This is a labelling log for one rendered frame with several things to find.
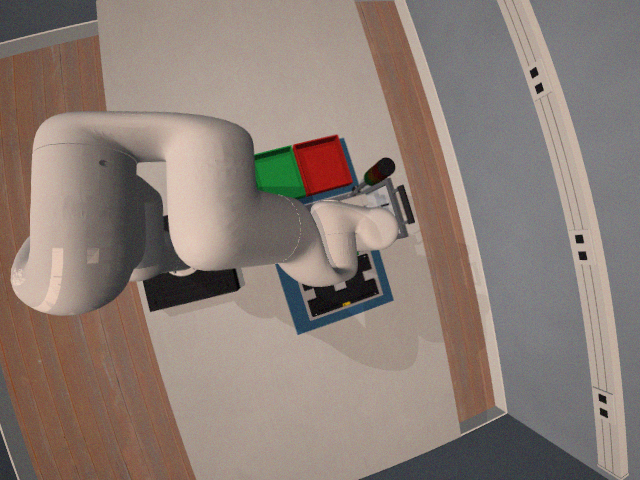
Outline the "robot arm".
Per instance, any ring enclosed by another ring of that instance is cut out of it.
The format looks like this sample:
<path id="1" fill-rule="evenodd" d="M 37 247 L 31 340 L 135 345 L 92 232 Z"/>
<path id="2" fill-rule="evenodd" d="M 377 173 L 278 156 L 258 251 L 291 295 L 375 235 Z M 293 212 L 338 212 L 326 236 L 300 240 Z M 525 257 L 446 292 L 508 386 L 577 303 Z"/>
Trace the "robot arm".
<path id="1" fill-rule="evenodd" d="M 169 232 L 161 195 L 137 175 L 141 162 L 166 162 Z M 357 252 L 397 239 L 394 214 L 367 205 L 362 194 L 309 211 L 257 190 L 253 139 L 227 120 L 66 112 L 34 138 L 30 236 L 11 284 L 29 307 L 59 316 L 99 309 L 129 281 L 167 272 L 279 263 L 304 285 L 331 286 L 356 275 Z"/>

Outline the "green bin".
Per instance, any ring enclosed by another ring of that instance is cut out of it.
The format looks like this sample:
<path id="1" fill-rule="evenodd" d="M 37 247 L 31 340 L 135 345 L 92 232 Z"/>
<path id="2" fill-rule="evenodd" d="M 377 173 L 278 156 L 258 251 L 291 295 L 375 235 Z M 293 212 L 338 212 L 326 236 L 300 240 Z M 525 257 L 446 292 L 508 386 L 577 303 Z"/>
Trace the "green bin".
<path id="1" fill-rule="evenodd" d="M 257 190 L 297 200 L 306 196 L 291 145 L 255 154 L 255 175 Z"/>

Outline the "red open-top bin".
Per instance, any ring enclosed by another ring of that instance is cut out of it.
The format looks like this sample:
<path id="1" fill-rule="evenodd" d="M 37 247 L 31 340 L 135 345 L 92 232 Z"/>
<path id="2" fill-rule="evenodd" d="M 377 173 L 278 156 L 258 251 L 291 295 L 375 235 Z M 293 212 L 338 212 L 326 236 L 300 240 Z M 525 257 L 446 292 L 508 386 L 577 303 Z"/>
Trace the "red open-top bin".
<path id="1" fill-rule="evenodd" d="M 294 144 L 293 151 L 306 197 L 353 182 L 338 134 Z"/>

